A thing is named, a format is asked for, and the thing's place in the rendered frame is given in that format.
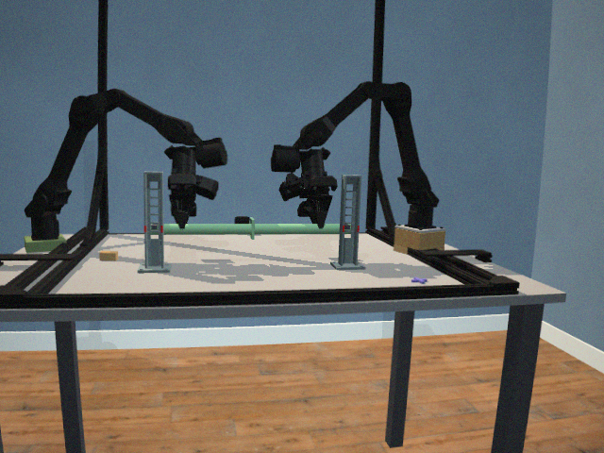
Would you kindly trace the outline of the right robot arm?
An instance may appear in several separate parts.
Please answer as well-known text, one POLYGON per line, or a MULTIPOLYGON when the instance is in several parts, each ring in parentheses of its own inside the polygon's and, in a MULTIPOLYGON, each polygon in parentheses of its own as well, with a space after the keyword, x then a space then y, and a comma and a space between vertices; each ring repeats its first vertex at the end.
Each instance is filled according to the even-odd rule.
MULTIPOLYGON (((123 109, 148 123, 170 143, 196 145, 193 145, 194 147, 173 147, 171 145, 167 148, 164 153, 169 159, 173 159, 172 168, 180 164, 191 165, 195 168, 197 162, 198 165, 201 164, 202 168, 227 165, 227 151, 222 138, 202 141, 194 133, 191 123, 173 116, 162 115, 161 112, 142 101, 138 102, 138 99, 125 91, 111 89, 86 97, 80 95, 72 102, 69 112, 69 128, 52 170, 48 178, 34 193, 33 200, 25 208, 25 216, 31 217, 32 241, 59 238, 59 221, 56 214, 60 214, 64 204, 68 204, 72 191, 67 188, 67 180, 80 149, 87 134, 98 124, 103 114, 116 108, 123 109)), ((195 195, 214 200, 218 191, 218 181, 198 176, 195 170, 193 175, 196 176, 195 195)))

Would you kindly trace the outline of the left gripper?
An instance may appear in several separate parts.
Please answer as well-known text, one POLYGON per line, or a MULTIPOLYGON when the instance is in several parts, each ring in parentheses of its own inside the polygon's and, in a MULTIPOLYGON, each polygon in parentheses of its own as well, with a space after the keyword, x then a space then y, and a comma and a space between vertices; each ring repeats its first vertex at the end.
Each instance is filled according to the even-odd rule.
POLYGON ((307 198, 307 201, 300 203, 297 215, 299 217, 310 217, 313 224, 317 224, 319 228, 323 228, 333 197, 329 195, 330 189, 326 188, 331 187, 331 190, 335 192, 338 187, 337 179, 333 176, 328 176, 327 172, 320 167, 307 168, 303 171, 303 175, 306 175, 309 189, 305 190, 302 194, 302 197, 307 198), (320 187, 312 188, 312 186, 320 187), (324 186, 327 187, 324 188, 324 186))

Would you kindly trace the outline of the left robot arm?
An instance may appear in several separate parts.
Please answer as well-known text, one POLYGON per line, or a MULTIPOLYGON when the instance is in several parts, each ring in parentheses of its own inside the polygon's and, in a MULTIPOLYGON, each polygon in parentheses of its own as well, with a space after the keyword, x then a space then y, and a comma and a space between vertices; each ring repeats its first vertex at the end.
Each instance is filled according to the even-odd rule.
POLYGON ((286 181, 283 181, 279 187, 283 200, 288 201, 297 196, 303 198, 303 192, 309 189, 309 182, 303 173, 301 173, 301 177, 293 174, 296 169, 299 169, 300 162, 302 172, 310 167, 320 167, 325 170, 324 160, 328 158, 330 152, 324 147, 321 149, 310 148, 323 145, 337 125, 369 97, 382 101, 393 119, 403 166, 402 177, 397 178, 399 191, 406 197, 407 203, 411 204, 408 224, 405 227, 436 228, 432 225, 433 208, 437 207, 439 199, 432 192, 428 177, 420 166, 411 126, 411 88, 404 82, 394 84, 363 82, 327 114, 304 126, 300 131, 300 137, 293 145, 295 147, 275 144, 271 158, 271 170, 272 172, 289 173, 286 181), (371 95, 376 97, 371 97, 371 95), (308 149, 310 150, 299 151, 308 149), (416 204, 420 201, 421 204, 416 204))

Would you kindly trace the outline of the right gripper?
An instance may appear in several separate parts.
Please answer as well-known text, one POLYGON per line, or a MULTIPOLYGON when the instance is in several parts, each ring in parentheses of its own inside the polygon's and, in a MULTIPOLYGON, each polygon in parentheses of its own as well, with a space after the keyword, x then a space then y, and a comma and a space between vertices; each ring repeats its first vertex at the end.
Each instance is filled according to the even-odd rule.
POLYGON ((191 165, 180 164, 174 166, 171 169, 171 175, 168 176, 168 190, 171 190, 171 194, 169 194, 172 205, 171 213, 173 213, 172 216, 174 215, 179 228, 185 228, 189 217, 196 216, 196 203, 194 203, 196 177, 193 175, 194 170, 195 168, 191 165), (172 189, 171 184, 174 184, 172 189), (181 188, 177 184, 181 184, 181 188), (193 187, 184 184, 190 184, 193 187), (176 192, 177 190, 178 192, 176 192))

